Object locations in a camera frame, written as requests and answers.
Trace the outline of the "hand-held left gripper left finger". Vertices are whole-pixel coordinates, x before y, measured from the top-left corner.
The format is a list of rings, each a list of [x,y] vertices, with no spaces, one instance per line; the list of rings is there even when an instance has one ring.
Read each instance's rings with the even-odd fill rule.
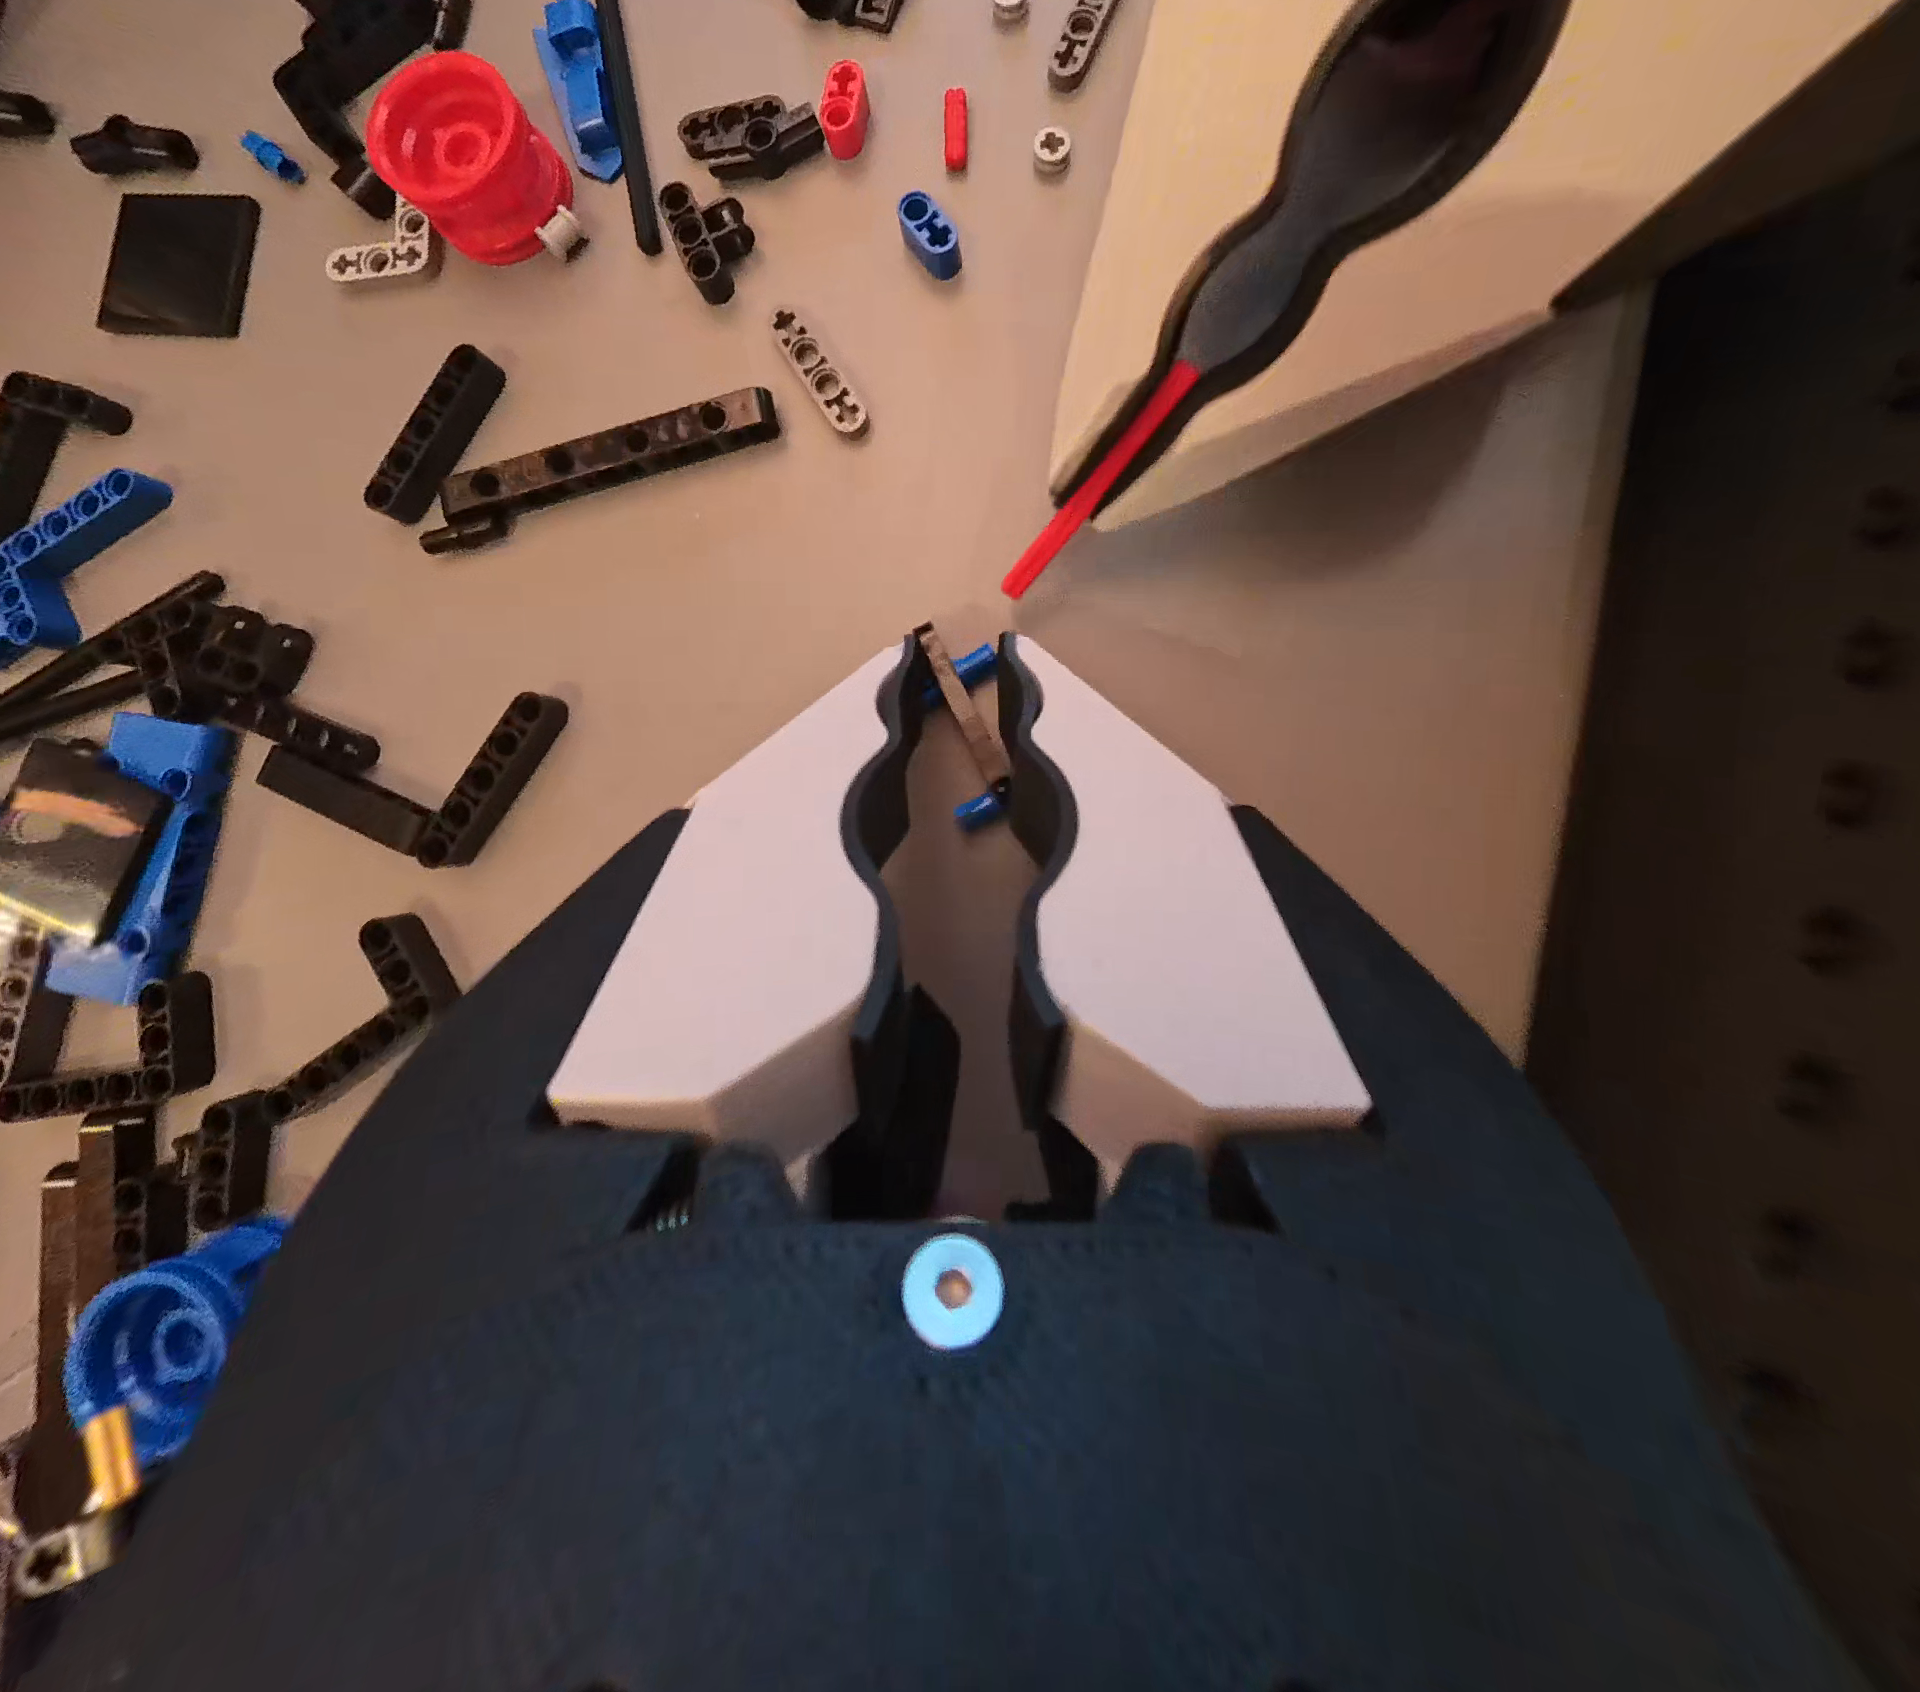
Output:
[[[927,692],[905,637],[717,775],[548,1086],[555,1121],[757,1146],[831,1217],[927,1217],[958,1032],[903,971],[885,869]]]

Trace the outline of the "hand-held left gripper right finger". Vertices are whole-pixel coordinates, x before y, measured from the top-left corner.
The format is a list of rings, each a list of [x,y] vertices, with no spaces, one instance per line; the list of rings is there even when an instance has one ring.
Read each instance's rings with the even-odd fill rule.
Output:
[[[1050,1209],[1092,1217],[1146,1149],[1360,1129],[1374,1098],[1230,798],[1027,635],[998,647],[998,733],[1033,875],[1011,1081]]]

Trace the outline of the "black thin beam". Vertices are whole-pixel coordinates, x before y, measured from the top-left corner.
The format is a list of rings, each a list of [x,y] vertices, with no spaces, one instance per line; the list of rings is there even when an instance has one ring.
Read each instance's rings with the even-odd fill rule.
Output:
[[[1011,762],[1005,747],[1001,744],[996,727],[975,707],[974,694],[968,694],[956,683],[950,664],[951,655],[948,652],[940,630],[933,624],[923,623],[915,627],[915,643],[923,655],[926,669],[937,677],[937,685],[943,694],[942,707],[961,736],[971,767],[980,778],[980,792],[1005,787],[1010,794]]]

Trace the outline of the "red toy axle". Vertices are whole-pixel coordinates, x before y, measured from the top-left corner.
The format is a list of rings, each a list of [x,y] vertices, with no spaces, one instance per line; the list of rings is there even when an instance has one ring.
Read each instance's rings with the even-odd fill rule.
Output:
[[[1100,504],[1131,468],[1146,445],[1161,433],[1173,412],[1184,408],[1200,381],[1198,364],[1173,361],[1144,404],[1131,412],[1116,439],[1101,451],[1085,479],[1080,480],[1063,504],[1057,504],[1037,534],[1019,552],[999,582],[999,592],[1021,600],[1044,577],[1060,552],[1092,520]]]

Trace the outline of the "grey desk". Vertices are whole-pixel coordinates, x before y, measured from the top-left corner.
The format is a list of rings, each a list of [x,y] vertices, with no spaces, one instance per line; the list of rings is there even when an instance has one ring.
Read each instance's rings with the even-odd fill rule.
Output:
[[[473,49],[542,125],[545,0],[473,0]],[[315,638],[308,697],[375,735],[381,778],[442,798],[518,692],[570,728],[469,869],[423,870],[238,771],[198,947],[220,1006],[220,1086],[263,1086],[373,1006],[359,926],[417,912],[457,981],[491,966],[655,817],[931,623],[968,650],[1003,627],[1258,807],[1393,933],[1507,1057],[1526,1049],[1565,829],[1601,568],[1647,299],[1581,313],[1380,408],[1217,496],[1080,537],[1010,609],[999,580],[1046,516],[1052,406],[1154,0],[1123,0],[1088,87],[1047,93],[1067,0],[910,0],[850,43],[790,0],[624,0],[653,177],[687,171],[689,108],[816,96],[836,57],[873,91],[863,155],[746,194],[757,249],[707,309],[638,252],[615,189],[581,194],[588,251],[423,284],[338,288],[353,207],[305,155],[303,189],[238,146],[298,149],[271,93],[291,0],[9,0],[3,87],[59,129],[178,129],[193,178],[109,180],[63,141],[3,146],[3,367],[131,408],[78,439],[57,496],[124,462],[173,506],[75,579],[85,627],[181,577]],[[968,169],[943,153],[970,106]],[[231,340],[96,326],[120,200],[251,194],[260,224]],[[905,251],[926,193],[958,279]],[[793,309],[870,410],[827,428],[771,339]],[[456,472],[761,389],[778,436],[527,509],[479,549],[428,552],[438,494],[387,518],[367,488],[459,345],[503,374]]]

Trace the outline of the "grey thin beam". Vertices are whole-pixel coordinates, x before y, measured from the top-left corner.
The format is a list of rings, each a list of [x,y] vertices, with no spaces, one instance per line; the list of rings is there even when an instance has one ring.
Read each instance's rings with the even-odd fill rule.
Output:
[[[1050,93],[1071,96],[1085,84],[1121,2],[1071,0],[1046,65]]]

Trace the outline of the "blue small connector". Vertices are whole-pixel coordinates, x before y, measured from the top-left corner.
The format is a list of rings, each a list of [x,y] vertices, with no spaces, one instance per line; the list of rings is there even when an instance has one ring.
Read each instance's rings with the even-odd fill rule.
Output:
[[[907,190],[895,207],[907,254],[936,283],[958,281],[963,269],[961,240],[943,208],[923,190]]]

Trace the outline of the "scattered black toy beams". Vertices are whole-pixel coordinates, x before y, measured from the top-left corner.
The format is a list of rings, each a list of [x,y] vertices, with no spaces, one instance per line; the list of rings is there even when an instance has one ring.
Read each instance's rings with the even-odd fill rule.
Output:
[[[310,24],[301,50],[318,55],[327,104],[361,143],[380,186],[348,196],[402,200],[371,169],[367,116],[390,76],[428,47],[435,0],[346,0],[326,15],[305,0]],[[113,395],[3,364],[3,539],[26,528],[43,480],[68,433],[126,435],[131,410]],[[385,451],[365,503],[393,522],[415,522],[438,494],[444,526],[423,537],[428,552],[464,552],[503,539],[518,516],[602,494],[737,453],[779,433],[769,395],[743,389],[707,395],[684,408],[624,419],[610,430],[565,439],[527,456],[456,470],[464,449],[503,390],[501,368],[471,345],[457,345],[435,371]],[[3,749],[36,738],[87,747],[104,756],[115,715],[220,727],[265,741],[257,785],[289,807],[357,833],[396,856],[428,869],[471,864],[518,804],[568,722],[564,699],[516,694],[475,756],[452,783],[444,804],[428,809],[380,787],[371,735],[305,711],[295,697],[311,637],[293,624],[221,603],[225,585],[193,572],[153,600],[87,637],[73,648],[50,648],[51,660],[3,690]],[[168,1103],[218,1079],[216,1004],[203,968],[181,968],[146,985],[127,1006],[136,1028],[131,1064],[57,1070],[73,999],[43,985],[50,951],[73,944],[3,912],[3,1127],[51,1119],[80,1122],[78,1163],[62,1163],[43,1181],[34,1422],[70,1425],[62,1368],[73,1327],[87,1302],[111,1283],[173,1258],[203,1238],[265,1214],[275,1135],[303,1114],[323,1111],[403,1044],[430,1034],[434,1021],[459,1004],[440,948],[423,920],[399,912],[367,920],[357,944],[380,982],[381,1008],[361,1027],[284,1081],[243,1088],[206,1104],[183,1136],[178,1165],[155,1159],[155,1127]],[[457,1157],[452,1119],[444,1157],[423,1160],[406,1183],[406,1165],[348,1149],[352,1178],[322,1192],[308,1217],[311,1236],[293,1238],[293,1267],[268,1276],[265,1322],[238,1348],[238,1373],[225,1371],[212,1399],[209,1440],[200,1425],[203,1473],[187,1467],[187,1506],[242,1494],[265,1498],[270,1440],[326,1444],[353,1426],[355,1389],[371,1393],[434,1327],[434,1307],[510,1299],[518,1272],[545,1244],[564,1251],[565,1221],[577,1225],[593,1197],[586,1170],[565,1172],[539,1191],[543,1214],[524,1210],[516,1228],[506,1186],[482,1188],[482,1160]]]

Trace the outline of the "blue toy panel piece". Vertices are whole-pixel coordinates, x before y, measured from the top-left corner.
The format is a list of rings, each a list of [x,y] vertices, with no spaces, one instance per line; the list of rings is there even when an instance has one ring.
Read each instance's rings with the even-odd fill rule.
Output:
[[[104,756],[162,792],[168,815],[113,930],[98,944],[50,948],[43,985],[70,1000],[130,1008],[187,958],[228,810],[238,736],[139,713],[109,720]]]

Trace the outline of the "grey small connector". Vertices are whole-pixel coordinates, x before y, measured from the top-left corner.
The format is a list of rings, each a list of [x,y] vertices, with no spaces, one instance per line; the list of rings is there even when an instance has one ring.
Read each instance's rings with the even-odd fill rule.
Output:
[[[814,326],[796,309],[779,306],[771,313],[769,330],[779,358],[827,428],[845,441],[866,439],[871,427],[870,408]]]

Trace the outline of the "long black axle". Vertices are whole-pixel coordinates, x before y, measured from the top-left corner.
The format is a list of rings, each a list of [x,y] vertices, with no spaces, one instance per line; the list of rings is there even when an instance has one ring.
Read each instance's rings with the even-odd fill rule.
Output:
[[[636,76],[619,0],[591,0],[602,33],[602,62],[612,102],[612,122],[621,155],[621,178],[627,194],[636,249],[646,259],[663,251],[659,213],[653,193]]]

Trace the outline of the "black square panel piece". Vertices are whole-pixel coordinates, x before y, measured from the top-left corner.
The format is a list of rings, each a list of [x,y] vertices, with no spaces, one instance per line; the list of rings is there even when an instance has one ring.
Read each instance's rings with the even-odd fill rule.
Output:
[[[109,336],[239,336],[262,207],[246,194],[117,200],[93,324]]]
[[[32,741],[1,804],[1,906],[59,940],[100,944],[173,810],[87,747]]]

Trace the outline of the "blue toy wheel hub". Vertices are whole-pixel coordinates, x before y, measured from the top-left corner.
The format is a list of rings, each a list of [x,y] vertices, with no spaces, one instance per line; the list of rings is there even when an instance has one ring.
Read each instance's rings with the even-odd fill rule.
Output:
[[[193,1436],[291,1221],[260,1214],[93,1296],[63,1348],[59,1389],[78,1433],[124,1412],[139,1473]]]

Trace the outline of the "small blue curved panel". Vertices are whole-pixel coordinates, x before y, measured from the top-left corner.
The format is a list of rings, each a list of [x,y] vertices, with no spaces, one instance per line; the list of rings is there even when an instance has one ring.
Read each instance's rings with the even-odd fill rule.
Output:
[[[593,2],[545,2],[531,45],[573,165],[591,183],[619,183],[621,146]]]

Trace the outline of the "blue angled beam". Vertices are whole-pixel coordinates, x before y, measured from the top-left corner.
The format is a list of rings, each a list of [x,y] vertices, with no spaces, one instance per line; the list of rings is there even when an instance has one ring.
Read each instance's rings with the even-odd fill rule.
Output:
[[[166,512],[169,482],[120,467],[48,509],[1,545],[1,667],[34,650],[68,650],[82,627],[68,580]]]

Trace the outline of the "light grey angled beam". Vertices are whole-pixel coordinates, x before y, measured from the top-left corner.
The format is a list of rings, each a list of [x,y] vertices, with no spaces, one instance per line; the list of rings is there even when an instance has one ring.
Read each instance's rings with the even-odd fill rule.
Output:
[[[440,247],[423,213],[408,200],[396,203],[392,232],[373,242],[331,251],[323,276],[335,288],[399,286],[426,283],[440,272]]]

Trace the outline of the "red toy wheel hub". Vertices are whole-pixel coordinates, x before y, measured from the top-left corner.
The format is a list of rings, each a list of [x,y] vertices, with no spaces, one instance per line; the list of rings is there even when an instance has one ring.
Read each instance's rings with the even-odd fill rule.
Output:
[[[506,79],[465,50],[396,68],[365,116],[375,177],[461,259],[506,269],[564,256],[573,180]]]

